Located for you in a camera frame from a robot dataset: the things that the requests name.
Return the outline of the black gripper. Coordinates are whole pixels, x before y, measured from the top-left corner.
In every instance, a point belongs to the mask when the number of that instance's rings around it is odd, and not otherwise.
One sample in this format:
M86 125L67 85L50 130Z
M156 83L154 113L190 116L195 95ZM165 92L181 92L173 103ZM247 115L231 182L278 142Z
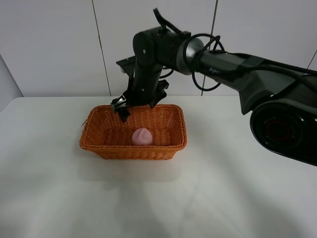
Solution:
M112 111L118 113L123 123L130 116L128 107L149 105L154 108L167 96L165 90L169 83L166 80L159 81L161 72L160 64L150 66L135 64L134 74L129 76L127 90L120 97L113 99L110 104Z

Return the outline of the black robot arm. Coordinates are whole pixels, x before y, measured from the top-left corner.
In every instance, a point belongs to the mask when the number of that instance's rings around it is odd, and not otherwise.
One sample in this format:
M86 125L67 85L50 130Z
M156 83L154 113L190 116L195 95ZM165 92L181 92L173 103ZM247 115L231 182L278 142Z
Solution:
M166 97L164 68L194 76L201 73L238 92L242 114L250 114L255 139L266 149L310 165L317 163L317 73L257 56L228 53L220 38L214 49L200 35L157 27L133 38L134 56L118 65L128 88L111 103L122 121L129 107L154 107Z

